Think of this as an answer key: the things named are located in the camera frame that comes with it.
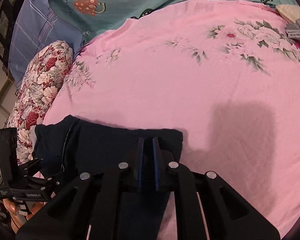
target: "silver screw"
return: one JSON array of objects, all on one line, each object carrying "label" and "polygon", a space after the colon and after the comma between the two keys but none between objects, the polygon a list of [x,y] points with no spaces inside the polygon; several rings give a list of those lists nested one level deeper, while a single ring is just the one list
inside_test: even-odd
[{"label": "silver screw", "polygon": [[129,164],[125,163],[125,162],[122,162],[122,163],[119,163],[118,167],[120,169],[126,169],[129,167]]},{"label": "silver screw", "polygon": [[89,179],[89,178],[90,178],[90,174],[87,172],[80,174],[80,179],[82,179],[82,180]]},{"label": "silver screw", "polygon": [[177,162],[169,162],[168,165],[172,169],[175,169],[175,168],[179,167],[179,163],[177,163]]},{"label": "silver screw", "polygon": [[215,179],[217,177],[217,174],[214,171],[208,171],[207,172],[207,177],[209,179]]}]

